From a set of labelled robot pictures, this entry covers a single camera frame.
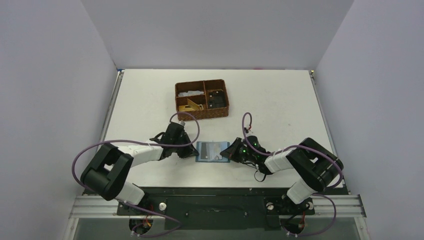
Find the blue leather card holder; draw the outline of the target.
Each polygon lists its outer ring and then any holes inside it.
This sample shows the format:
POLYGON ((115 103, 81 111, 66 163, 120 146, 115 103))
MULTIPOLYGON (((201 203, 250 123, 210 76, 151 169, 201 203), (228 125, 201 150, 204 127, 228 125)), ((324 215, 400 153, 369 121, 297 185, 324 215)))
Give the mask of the blue leather card holder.
POLYGON ((227 141, 198 141, 196 149, 199 153, 195 161, 197 163, 229 163, 227 157, 221 155, 221 152, 227 149, 230 143, 227 141))

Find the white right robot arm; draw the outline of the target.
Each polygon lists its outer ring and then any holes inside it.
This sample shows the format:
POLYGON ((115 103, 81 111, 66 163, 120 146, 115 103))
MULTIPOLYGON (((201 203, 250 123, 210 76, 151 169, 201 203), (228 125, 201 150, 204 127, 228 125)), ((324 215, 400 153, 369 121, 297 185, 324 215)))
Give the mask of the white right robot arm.
POLYGON ((251 164, 265 177, 285 170, 295 170, 300 176, 287 191, 286 196, 298 205, 311 195, 333 187, 331 182, 341 182, 344 165, 333 153, 310 137, 286 151, 266 151, 255 135, 236 138, 220 152, 224 158, 241 164, 251 164))

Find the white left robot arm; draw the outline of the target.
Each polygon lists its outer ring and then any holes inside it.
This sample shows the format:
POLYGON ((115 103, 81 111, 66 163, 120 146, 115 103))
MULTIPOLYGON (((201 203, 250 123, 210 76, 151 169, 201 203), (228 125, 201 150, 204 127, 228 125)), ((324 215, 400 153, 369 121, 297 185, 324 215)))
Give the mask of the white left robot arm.
POLYGON ((166 131, 158 133, 144 144, 131 142, 126 146, 116 146, 111 141, 102 143, 79 181, 107 201, 115 199, 139 205, 146 193, 127 180, 130 169, 164 160, 172 154, 177 154, 181 159, 199 155, 182 121, 170 122, 166 131))

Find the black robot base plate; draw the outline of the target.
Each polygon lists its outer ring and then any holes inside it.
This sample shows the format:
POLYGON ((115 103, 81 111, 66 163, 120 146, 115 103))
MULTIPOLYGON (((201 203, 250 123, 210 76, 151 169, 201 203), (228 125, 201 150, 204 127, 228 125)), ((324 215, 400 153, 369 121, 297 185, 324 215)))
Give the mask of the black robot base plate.
POLYGON ((294 204, 286 197, 287 188, 199 188, 199 187, 147 187, 147 196, 139 204, 152 212, 166 215, 164 219, 120 200, 105 201, 101 196, 88 195, 81 199, 101 216, 128 217, 131 226, 142 223, 137 229, 164 223, 166 230, 182 225, 182 230, 278 230, 289 220, 298 224, 303 215, 314 215, 313 200, 307 198, 294 204))

